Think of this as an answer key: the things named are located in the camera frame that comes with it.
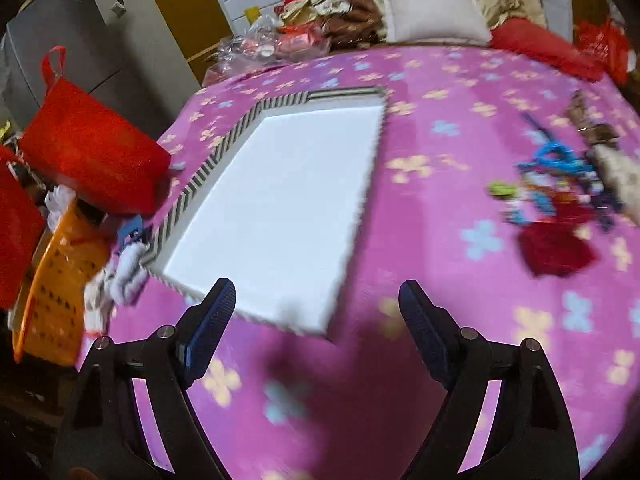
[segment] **pillow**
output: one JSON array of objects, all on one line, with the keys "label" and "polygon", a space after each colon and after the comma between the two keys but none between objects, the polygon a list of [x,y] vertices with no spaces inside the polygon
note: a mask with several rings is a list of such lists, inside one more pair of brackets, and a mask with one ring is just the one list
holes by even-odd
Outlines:
[{"label": "pillow", "polygon": [[476,0],[383,0],[389,43],[439,40],[487,44],[491,32]]}]

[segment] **red pillow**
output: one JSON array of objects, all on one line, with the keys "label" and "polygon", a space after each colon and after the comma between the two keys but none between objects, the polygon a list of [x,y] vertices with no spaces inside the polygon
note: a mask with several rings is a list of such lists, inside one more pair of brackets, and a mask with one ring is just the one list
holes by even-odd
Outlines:
[{"label": "red pillow", "polygon": [[524,18],[509,18],[494,28],[490,45],[525,54],[587,81],[599,81],[604,73],[596,60],[582,54],[567,40]]}]

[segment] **pink floral bedsheet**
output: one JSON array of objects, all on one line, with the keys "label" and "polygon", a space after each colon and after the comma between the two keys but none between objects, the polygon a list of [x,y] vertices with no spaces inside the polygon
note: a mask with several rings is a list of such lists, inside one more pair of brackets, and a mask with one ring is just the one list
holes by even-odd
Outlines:
[{"label": "pink floral bedsheet", "polygon": [[[223,82],[197,92],[159,141],[186,170],[156,221],[256,100],[368,85],[388,88],[388,121],[339,330],[328,341],[231,320],[189,392],[211,443],[235,480],[398,478],[444,398],[398,311],[399,285],[415,278],[460,326],[543,344],[586,472],[615,438],[638,384],[640,236],[622,218],[607,235],[594,222],[579,235],[597,263],[570,278],[536,279],[518,255],[518,228],[502,221],[485,186],[514,180],[514,163],[543,142],[524,110],[581,149],[562,116],[578,88],[591,117],[613,124],[634,156],[639,120],[608,78],[588,84],[496,50],[411,47]],[[185,309],[180,295],[151,280],[136,307],[114,312],[111,336],[145,338]],[[144,385],[136,387],[144,397]],[[496,399],[492,388],[467,465],[479,460]],[[156,460],[169,467],[148,402],[140,411]]]}]

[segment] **white tray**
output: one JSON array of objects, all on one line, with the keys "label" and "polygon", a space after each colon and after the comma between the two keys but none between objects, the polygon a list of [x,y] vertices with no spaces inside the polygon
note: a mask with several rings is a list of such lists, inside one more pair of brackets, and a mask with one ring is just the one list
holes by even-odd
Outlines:
[{"label": "white tray", "polygon": [[384,111],[380,87],[258,102],[187,184],[143,263],[199,300],[219,277],[229,278],[239,315],[324,335],[364,210]]}]

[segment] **blue gripper pad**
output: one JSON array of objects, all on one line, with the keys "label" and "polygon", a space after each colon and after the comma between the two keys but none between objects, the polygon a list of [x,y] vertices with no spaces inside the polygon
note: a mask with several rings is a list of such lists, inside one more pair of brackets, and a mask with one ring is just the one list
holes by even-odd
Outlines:
[{"label": "blue gripper pad", "polygon": [[202,303],[189,307],[180,318],[176,356],[183,366],[186,387],[207,371],[235,307],[234,284],[219,278]]},{"label": "blue gripper pad", "polygon": [[444,308],[431,303],[415,280],[400,286],[398,303],[431,378],[450,390],[458,374],[460,327]]}]

